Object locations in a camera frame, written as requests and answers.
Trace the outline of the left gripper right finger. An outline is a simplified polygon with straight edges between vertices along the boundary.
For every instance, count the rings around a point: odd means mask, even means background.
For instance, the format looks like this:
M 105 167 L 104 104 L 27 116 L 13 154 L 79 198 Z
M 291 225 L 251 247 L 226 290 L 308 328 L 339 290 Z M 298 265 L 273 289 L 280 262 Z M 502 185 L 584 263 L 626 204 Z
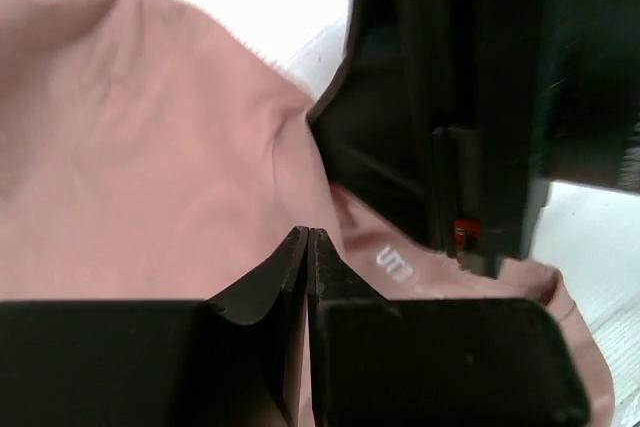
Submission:
M 320 426 L 584 426 L 557 323 L 518 298 L 388 300 L 328 234 L 307 248 L 312 408 Z

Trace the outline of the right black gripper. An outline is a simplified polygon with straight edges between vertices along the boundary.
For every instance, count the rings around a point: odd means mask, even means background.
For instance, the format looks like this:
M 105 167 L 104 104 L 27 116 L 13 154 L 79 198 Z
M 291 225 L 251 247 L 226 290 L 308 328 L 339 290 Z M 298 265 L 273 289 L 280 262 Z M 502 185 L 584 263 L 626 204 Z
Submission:
M 309 115 L 328 177 L 496 276 L 554 181 L 639 190 L 639 0 L 352 0 Z

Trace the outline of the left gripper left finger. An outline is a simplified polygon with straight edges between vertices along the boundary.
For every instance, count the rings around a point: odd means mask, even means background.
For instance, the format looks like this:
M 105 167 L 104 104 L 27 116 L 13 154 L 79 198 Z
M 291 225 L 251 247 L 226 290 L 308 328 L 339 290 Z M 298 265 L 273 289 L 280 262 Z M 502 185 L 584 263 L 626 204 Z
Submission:
M 5 426 L 293 426 L 308 230 L 208 300 L 1 305 Z

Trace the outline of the pink t shirt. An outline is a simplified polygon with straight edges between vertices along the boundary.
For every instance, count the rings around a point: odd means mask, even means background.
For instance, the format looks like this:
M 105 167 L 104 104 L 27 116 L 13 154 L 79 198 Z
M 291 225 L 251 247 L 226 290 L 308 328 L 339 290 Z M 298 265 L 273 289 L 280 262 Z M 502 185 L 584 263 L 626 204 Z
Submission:
M 205 299 L 295 226 L 391 298 L 520 296 L 559 322 L 592 406 L 609 367 L 561 272 L 490 280 L 328 182 L 308 94 L 177 0 L 1 0 L 1 296 Z

